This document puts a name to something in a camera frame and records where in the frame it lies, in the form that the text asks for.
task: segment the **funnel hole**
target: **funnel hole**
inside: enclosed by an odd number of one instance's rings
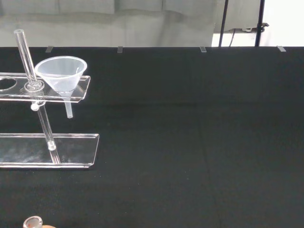
[[[11,89],[16,83],[14,78],[0,78],[0,91]]]

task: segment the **vertical rod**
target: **vertical rod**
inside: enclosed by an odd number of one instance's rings
[[[260,46],[261,42],[261,35],[262,35],[262,29],[263,29],[263,16],[264,16],[264,7],[265,7],[265,0],[261,0],[260,3],[260,12],[258,15],[258,23],[256,27],[256,44],[255,47]]]
[[[222,27],[221,27],[221,29],[220,29],[220,35],[219,35],[219,44],[218,44],[219,47],[222,46],[222,41],[223,41],[223,37],[224,37],[224,29],[225,29],[225,24],[226,24],[228,3],[229,3],[229,0],[225,0],[224,13],[223,13],[223,20],[222,20]]]
[[[17,44],[18,44],[22,63],[23,63],[24,69],[25,69],[25,73],[28,76],[28,82],[30,85],[34,85],[35,82],[37,82],[37,78],[36,78],[36,74],[35,74],[32,57],[29,52],[28,43],[25,38],[24,30],[17,29],[14,31],[14,33],[15,33]]]
[[[42,126],[42,130],[44,132],[44,135],[46,136],[47,147],[49,149],[52,162],[54,164],[60,164],[60,159],[59,159],[59,155],[58,155],[58,152],[56,149],[56,144],[55,144],[55,140],[53,137],[51,125],[49,124],[48,114],[47,114],[47,111],[46,111],[46,108],[44,105],[42,105],[38,109],[38,116],[39,116],[39,120],[40,120],[40,123]]]

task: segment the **funnel stand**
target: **funnel stand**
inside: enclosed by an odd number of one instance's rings
[[[24,31],[18,29],[14,33],[26,73],[0,73],[0,81],[8,85],[0,88],[0,100],[30,101],[31,109],[38,113],[44,134],[0,133],[0,167],[90,167],[95,162],[99,135],[53,134],[45,109],[46,101],[63,102],[68,118],[73,117],[71,102],[85,98],[90,77],[81,76],[76,89],[68,94],[57,93],[41,78],[37,79]]]

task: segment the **black table surface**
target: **black table surface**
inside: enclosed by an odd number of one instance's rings
[[[0,170],[0,226],[302,228],[304,48],[31,48],[69,55],[91,85],[55,133],[99,133],[88,170]],[[24,72],[0,48],[1,72]],[[1,133],[42,132],[29,103],[1,102]]]

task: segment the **black pole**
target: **black pole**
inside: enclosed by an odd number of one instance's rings
[[[255,46],[258,47],[260,46],[260,41],[261,41],[261,34],[263,31],[263,15],[264,15],[264,7],[265,7],[265,0],[261,0],[260,3],[260,12],[258,15],[258,23],[256,27],[256,44]]]
[[[226,23],[226,16],[227,16],[227,9],[228,9],[228,3],[229,3],[229,0],[225,0],[224,14],[223,14],[223,20],[222,20],[222,28],[220,29],[220,36],[219,36],[219,44],[218,44],[219,47],[222,46],[225,23]]]

